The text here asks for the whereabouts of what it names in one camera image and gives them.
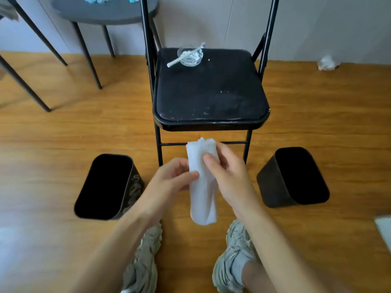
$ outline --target right hand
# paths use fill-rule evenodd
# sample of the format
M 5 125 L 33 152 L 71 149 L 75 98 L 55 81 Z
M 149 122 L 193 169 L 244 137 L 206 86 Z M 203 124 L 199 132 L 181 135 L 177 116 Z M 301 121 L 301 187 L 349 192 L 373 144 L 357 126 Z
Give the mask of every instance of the right hand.
M 232 207 L 237 218 L 243 221 L 246 213 L 261 209 L 257 193 L 243 159 L 236 156 L 223 143 L 217 142 L 216 148 L 220 163 L 209 153 L 203 155 L 203 160 L 215 176 L 222 196 Z

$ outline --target white paper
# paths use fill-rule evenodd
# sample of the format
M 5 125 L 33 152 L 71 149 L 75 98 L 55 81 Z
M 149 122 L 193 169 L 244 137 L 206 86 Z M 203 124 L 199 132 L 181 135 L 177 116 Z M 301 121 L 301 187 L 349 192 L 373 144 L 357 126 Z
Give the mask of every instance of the white paper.
M 186 145 L 189 170 L 198 171 L 199 178 L 190 184 L 190 216 L 199 225 L 208 225 L 217 221 L 216 178 L 206 167 L 202 156 L 212 154 L 217 160 L 216 142 L 213 139 L 200 138 Z

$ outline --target black trash can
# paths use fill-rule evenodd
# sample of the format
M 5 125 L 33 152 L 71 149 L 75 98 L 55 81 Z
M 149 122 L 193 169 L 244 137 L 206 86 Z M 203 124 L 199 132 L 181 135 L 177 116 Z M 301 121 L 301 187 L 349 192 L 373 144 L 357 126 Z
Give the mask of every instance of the black trash can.
M 92 162 L 74 211 L 84 219 L 116 220 L 143 190 L 144 182 L 131 157 L 101 154 Z
M 323 203 L 330 198 L 314 158 L 303 147 L 280 148 L 257 175 L 266 206 Z

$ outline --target wooden floor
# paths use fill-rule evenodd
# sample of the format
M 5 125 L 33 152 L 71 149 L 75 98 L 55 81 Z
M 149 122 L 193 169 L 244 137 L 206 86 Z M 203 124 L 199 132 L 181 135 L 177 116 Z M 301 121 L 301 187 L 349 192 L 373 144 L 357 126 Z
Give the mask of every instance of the wooden floor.
M 115 222 L 76 218 L 73 205 L 92 160 L 133 157 L 142 178 L 158 168 L 144 57 L 94 57 L 99 91 L 81 55 L 2 53 L 42 99 L 45 113 L 0 70 L 0 292 L 58 292 L 75 277 Z M 321 205 L 267 209 L 306 259 L 357 292 L 390 292 L 391 256 L 374 217 L 391 214 L 391 68 L 269 62 L 271 107 L 253 133 L 248 169 L 257 172 L 280 147 L 302 146 L 330 188 Z M 162 132 L 164 142 L 241 140 L 245 132 Z M 232 146 L 242 154 L 241 145 Z M 186 157 L 164 149 L 164 161 Z M 158 292 L 216 292 L 212 269 L 234 219 L 221 196 L 218 221 L 198 226 L 187 192 L 163 219 Z

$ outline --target sneaker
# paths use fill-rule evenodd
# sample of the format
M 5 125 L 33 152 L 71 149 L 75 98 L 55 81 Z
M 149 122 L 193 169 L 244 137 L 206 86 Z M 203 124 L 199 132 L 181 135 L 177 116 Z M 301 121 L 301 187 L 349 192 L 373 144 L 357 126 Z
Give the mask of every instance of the sneaker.
M 227 232 L 226 242 L 227 249 L 217 259 L 213 268 L 213 285 L 219 293 L 242 293 L 244 286 L 237 282 L 231 271 L 233 261 L 240 251 L 251 260 L 255 260 L 256 256 L 251 245 L 250 236 L 241 221 L 234 220 L 232 222 Z
M 124 286 L 121 293 L 154 293 L 158 280 L 155 255 L 161 245 L 161 224 L 147 230 L 141 239 L 134 260 L 124 272 Z

